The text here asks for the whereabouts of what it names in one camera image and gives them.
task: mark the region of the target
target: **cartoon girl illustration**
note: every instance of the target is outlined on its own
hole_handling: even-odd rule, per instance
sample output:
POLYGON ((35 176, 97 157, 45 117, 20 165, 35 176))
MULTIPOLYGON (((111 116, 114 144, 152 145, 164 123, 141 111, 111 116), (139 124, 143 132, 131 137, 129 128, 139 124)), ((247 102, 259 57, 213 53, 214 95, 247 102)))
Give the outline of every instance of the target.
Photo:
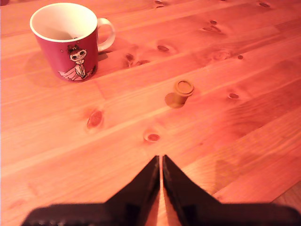
POLYGON ((87 55, 87 51, 85 49, 79 48, 78 45, 68 45, 68 54, 70 60, 75 62, 75 66, 67 72, 59 72, 60 75, 63 76, 65 79, 78 81, 88 77, 94 72, 96 66, 94 66, 94 68, 91 71, 86 73, 84 67, 84 58, 87 55))

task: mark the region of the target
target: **wooden table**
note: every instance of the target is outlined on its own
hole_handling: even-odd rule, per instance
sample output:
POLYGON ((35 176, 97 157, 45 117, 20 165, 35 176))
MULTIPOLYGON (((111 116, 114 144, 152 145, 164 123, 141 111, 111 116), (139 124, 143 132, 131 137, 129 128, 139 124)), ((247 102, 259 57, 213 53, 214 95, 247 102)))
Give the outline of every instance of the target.
MULTIPOLYGON (((51 203, 104 202, 154 155, 221 202, 271 202, 301 180, 300 0, 73 0, 117 30, 83 83, 55 77, 30 31, 54 2, 0 8, 3 225, 51 203), (178 79, 195 93, 173 109, 178 79), (95 111, 103 121, 88 129, 95 111)), ((149 222, 176 225, 163 190, 158 202, 149 222)))

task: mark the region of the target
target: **white mug handle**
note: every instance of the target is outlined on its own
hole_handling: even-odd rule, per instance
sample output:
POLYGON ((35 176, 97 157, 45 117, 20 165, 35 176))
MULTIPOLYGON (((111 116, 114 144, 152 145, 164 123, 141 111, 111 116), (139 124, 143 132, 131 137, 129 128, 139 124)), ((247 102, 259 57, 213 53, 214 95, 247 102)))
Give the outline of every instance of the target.
POLYGON ((103 25, 109 25, 110 26, 111 34, 109 35, 109 37, 106 41, 104 41, 103 43, 100 43, 100 44, 97 45, 98 52, 104 51, 105 49, 110 47, 113 44, 113 42, 115 40, 115 37, 116 37, 115 28, 109 20, 107 20, 106 18, 97 19, 97 28, 99 28, 103 25))

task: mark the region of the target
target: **mug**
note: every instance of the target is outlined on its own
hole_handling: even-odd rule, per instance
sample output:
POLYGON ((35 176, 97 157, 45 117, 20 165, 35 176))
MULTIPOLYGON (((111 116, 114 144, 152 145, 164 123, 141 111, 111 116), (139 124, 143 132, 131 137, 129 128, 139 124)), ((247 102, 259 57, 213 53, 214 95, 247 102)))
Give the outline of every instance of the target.
POLYGON ((52 69, 61 78, 82 81, 98 68, 98 52, 110 47, 115 29, 105 18, 97 19, 88 8, 74 3, 55 3, 37 10, 30 18, 30 28, 52 69), (111 33, 100 44, 98 28, 109 25, 111 33))

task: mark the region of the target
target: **cartoon girl's hair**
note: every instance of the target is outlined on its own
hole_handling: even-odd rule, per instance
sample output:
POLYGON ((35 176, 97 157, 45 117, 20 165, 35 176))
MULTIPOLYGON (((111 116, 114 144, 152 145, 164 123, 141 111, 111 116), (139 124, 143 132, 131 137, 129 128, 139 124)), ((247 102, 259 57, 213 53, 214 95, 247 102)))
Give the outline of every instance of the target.
POLYGON ((78 53, 82 50, 83 49, 80 48, 78 45, 74 45, 74 46, 68 45, 68 51, 67 52, 68 52, 69 55, 71 55, 71 54, 76 54, 76 53, 78 53))

